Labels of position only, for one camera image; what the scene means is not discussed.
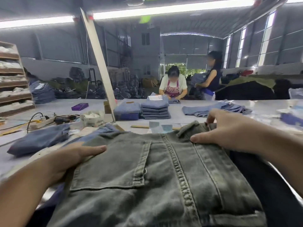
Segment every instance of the apron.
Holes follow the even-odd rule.
[[[167,87],[165,90],[165,95],[168,95],[171,98],[176,98],[177,96],[180,95],[180,91],[179,91],[179,80],[177,80],[177,87],[171,87],[169,86],[170,84],[170,80],[167,83]]]

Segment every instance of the woman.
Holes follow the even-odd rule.
[[[169,99],[182,99],[187,94],[187,85],[185,76],[180,75],[180,70],[176,65],[171,66],[161,80],[159,88],[160,95],[167,95]]]
[[[210,73],[206,76],[206,81],[201,84],[196,84],[196,87],[202,88],[201,91],[204,95],[204,100],[211,100],[214,96],[220,84],[220,78],[222,77],[222,53],[217,51],[211,51],[207,55],[207,65],[212,67]]]

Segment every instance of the green object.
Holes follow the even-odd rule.
[[[145,24],[148,23],[150,21],[151,17],[150,16],[142,16],[140,19],[140,24]]]

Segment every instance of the paper tag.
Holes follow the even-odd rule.
[[[149,100],[157,101],[163,99],[162,99],[162,95],[159,95],[159,96],[149,96]]]
[[[44,86],[44,84],[39,84],[37,87],[35,87],[35,89],[39,90]]]

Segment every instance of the stack of folded jeans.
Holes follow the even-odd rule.
[[[129,100],[123,101],[114,109],[116,120],[138,120],[140,113],[140,104]]]
[[[144,103],[141,103],[141,112],[144,119],[170,119],[169,99],[164,96],[162,100],[150,100],[147,97]]]
[[[203,107],[183,107],[182,111],[187,116],[194,115],[196,117],[207,117],[209,111],[214,108],[222,109],[230,112],[243,113],[243,114],[249,114],[252,112],[252,110],[246,108],[245,106],[240,106],[228,102],[218,102],[214,105],[203,106]]]
[[[49,103],[56,99],[53,88],[48,83],[33,82],[29,85],[29,90],[33,95],[35,104]]]

